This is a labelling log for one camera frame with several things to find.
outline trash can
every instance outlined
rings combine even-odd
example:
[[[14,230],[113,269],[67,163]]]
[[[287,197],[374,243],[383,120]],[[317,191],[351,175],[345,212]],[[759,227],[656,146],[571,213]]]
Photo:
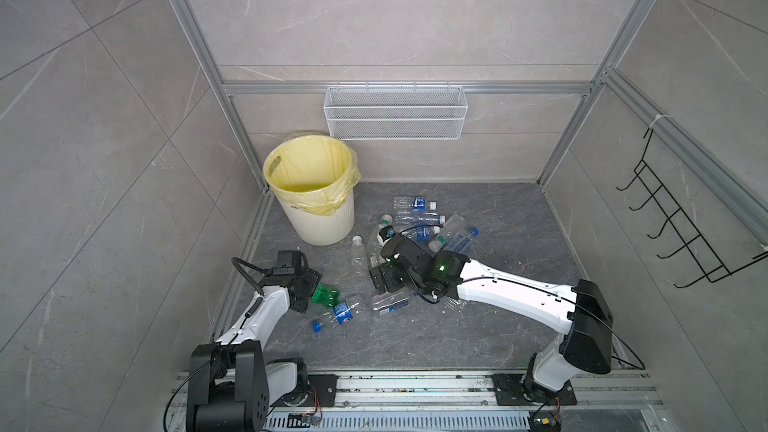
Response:
[[[330,245],[355,224],[352,188],[357,154],[339,139],[304,135],[285,140],[264,161],[264,177],[304,242]]]

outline plastic bottle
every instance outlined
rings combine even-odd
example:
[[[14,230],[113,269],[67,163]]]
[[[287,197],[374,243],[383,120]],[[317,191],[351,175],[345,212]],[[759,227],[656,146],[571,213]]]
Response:
[[[416,293],[410,288],[401,288],[396,292],[387,292],[377,295],[373,298],[371,310],[373,317],[384,317],[391,312],[397,311],[410,303],[416,296]]]
[[[354,295],[319,316],[312,322],[312,330],[320,332],[345,324],[354,324],[364,321],[369,315],[370,310],[366,310],[362,298],[359,295]]]
[[[392,201],[395,205],[395,213],[411,211],[424,212],[437,209],[437,202],[427,200],[424,197],[395,196]]]
[[[339,294],[339,289],[325,284],[318,284],[315,293],[310,297],[310,300],[315,304],[334,307],[339,303]]]
[[[404,224],[402,226],[394,226],[395,232],[405,232],[406,237],[410,238],[414,242],[424,242],[440,233],[440,227],[438,226],[423,226],[416,227]]]
[[[450,252],[456,252],[457,254],[464,254],[469,250],[469,245],[475,240],[480,232],[474,227],[469,230],[462,229],[456,232],[450,243],[446,245],[445,249]]]
[[[352,237],[352,270],[356,274],[368,273],[366,259],[366,246],[362,244],[362,237],[355,235]]]
[[[464,217],[459,214],[452,215],[446,224],[440,229],[440,235],[429,241],[429,250],[432,252],[439,252],[443,246],[449,244],[453,240],[453,236],[456,232],[462,230],[466,226]]]
[[[446,223],[446,216],[436,212],[398,212],[395,224],[410,224],[411,226],[439,226]]]
[[[368,253],[370,255],[378,255],[381,252],[384,241],[379,237],[379,231],[391,223],[392,216],[389,214],[384,214],[381,217],[379,223],[376,224],[376,226],[373,228],[373,232],[371,232],[371,238],[368,241]]]

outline white wire basket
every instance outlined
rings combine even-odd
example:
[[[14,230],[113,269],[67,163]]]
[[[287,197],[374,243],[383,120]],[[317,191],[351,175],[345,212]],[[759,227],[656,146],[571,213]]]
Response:
[[[322,108],[337,139],[458,139],[467,98],[451,85],[332,86]]]

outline white bottle cap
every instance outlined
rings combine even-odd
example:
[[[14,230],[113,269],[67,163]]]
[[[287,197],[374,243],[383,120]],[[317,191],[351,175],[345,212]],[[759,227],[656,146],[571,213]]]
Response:
[[[429,250],[431,250],[435,254],[440,252],[441,248],[442,248],[442,244],[436,238],[434,238],[433,240],[429,241]]]

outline mounting plate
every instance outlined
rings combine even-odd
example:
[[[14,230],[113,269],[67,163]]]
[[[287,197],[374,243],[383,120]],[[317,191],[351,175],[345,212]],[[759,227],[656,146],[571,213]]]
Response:
[[[531,405],[531,402],[523,398],[522,379],[524,376],[525,374],[494,374],[491,376],[497,405]],[[570,380],[565,383],[557,396],[560,397],[561,406],[576,405],[576,396]]]

